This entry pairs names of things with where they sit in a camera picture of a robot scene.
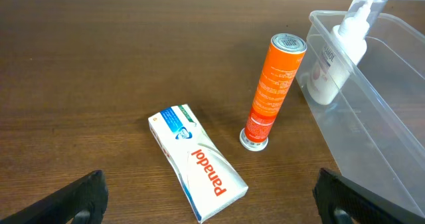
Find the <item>orange tablet tube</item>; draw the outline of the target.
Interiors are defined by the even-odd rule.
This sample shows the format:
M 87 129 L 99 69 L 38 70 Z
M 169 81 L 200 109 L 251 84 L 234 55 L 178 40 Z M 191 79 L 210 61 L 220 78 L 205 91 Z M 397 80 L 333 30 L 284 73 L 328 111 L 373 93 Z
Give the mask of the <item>orange tablet tube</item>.
M 259 152 L 267 146 L 306 50 L 305 41 L 295 35 L 278 33 L 271 38 L 252 107 L 240 132 L 240 142 L 246 149 Z

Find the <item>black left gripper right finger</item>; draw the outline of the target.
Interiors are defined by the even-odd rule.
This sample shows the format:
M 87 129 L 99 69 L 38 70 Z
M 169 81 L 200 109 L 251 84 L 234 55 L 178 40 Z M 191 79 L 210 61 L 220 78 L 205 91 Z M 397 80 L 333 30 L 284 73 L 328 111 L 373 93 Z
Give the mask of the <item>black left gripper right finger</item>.
M 323 223 L 424 224 L 423 217 L 327 168 L 319 170 L 313 197 Z

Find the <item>white pump bottle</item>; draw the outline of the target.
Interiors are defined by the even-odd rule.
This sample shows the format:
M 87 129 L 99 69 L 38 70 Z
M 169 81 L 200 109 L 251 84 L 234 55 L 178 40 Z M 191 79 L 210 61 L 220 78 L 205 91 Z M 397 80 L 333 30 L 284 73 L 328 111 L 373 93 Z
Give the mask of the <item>white pump bottle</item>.
M 307 90 L 320 105 L 330 104 L 367 51 L 366 36 L 388 0 L 353 0 L 329 34 L 313 65 Z

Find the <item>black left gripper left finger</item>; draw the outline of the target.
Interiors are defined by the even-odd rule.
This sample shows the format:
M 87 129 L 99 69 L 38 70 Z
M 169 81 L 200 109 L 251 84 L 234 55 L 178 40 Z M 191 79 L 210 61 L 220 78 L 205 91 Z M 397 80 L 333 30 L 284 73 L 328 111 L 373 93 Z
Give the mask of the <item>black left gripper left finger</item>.
M 103 171 L 95 170 L 1 220 L 2 223 L 101 223 L 108 206 Z

